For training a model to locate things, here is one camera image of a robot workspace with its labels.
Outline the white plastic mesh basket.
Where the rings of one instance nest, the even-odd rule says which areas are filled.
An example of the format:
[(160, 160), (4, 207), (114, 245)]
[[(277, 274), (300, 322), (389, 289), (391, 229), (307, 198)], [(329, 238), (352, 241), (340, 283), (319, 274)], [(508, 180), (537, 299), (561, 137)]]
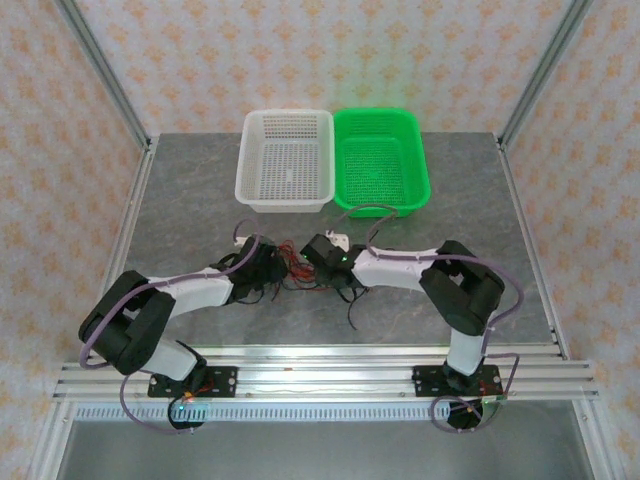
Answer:
[(246, 115), (235, 198), (257, 213), (316, 213), (335, 194), (331, 113), (255, 110)]

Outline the green plastic mesh basket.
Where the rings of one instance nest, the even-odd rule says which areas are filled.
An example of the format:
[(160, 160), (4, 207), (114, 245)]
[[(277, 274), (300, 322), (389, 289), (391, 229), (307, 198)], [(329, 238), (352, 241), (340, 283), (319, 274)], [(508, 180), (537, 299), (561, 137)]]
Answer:
[(333, 115), (334, 201), (354, 217), (406, 217), (431, 197), (417, 118), (400, 108), (350, 108)]

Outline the grey metal lower panel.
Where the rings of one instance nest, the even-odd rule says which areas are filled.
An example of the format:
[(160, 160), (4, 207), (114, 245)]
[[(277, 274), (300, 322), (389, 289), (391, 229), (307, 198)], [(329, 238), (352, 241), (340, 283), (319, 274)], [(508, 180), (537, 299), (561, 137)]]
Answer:
[(424, 422), (221, 423), (163, 436), (72, 429), (58, 480), (594, 480), (578, 440), (522, 410), (455, 436)]

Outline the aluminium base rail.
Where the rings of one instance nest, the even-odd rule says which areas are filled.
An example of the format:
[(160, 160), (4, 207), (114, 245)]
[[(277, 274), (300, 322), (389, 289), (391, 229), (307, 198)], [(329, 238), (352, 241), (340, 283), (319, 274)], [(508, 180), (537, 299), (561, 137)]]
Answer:
[[(303, 345), (203, 347), (211, 364), (235, 366), (236, 395), (249, 401), (412, 401), (412, 369), (439, 365), (443, 346)], [(599, 398), (594, 369), (556, 345), (492, 345), (491, 363), (512, 378), (512, 400)]]

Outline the aluminium table side rail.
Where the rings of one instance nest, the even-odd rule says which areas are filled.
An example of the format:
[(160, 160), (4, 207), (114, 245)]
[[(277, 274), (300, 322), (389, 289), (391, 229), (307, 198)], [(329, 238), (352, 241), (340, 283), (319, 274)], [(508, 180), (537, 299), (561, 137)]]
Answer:
[(508, 161), (506, 147), (501, 143), (500, 138), (495, 136), (496, 147), (500, 161), (505, 173), (506, 181), (509, 187), (511, 198), (516, 210), (516, 214), (519, 219), (521, 231), (524, 238), (524, 243), (528, 252), (528, 256), (531, 262), (532, 271), (536, 280), (538, 292), (540, 294), (541, 302), (544, 307), (545, 317), (549, 325), (549, 331), (554, 344), (557, 346), (559, 355), (563, 360), (570, 360), (571, 354), (567, 346), (564, 332), (562, 331), (557, 308), (554, 304), (553, 295), (550, 287), (548, 286), (543, 266), (538, 256), (538, 249), (536, 241), (533, 235), (533, 230), (530, 222), (526, 216), (524, 204), (521, 201), (520, 194), (517, 189), (515, 177), (513, 175), (511, 166)]
[(125, 209), (120, 221), (118, 236), (111, 252), (108, 268), (104, 274), (97, 301), (101, 300), (104, 294), (109, 290), (124, 270), (159, 140), (159, 136), (152, 137), (149, 144), (143, 150), (133, 184), (130, 188), (129, 198), (125, 204)]

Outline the short aluminium frame post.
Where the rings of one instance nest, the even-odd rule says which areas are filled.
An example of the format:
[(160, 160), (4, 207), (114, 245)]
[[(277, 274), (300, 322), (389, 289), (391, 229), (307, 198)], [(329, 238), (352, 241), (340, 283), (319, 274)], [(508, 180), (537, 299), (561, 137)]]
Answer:
[(36, 444), (27, 480), (56, 480), (76, 413), (73, 402), (54, 402)]
[(580, 434), (595, 480), (626, 480), (602, 400), (574, 400)]

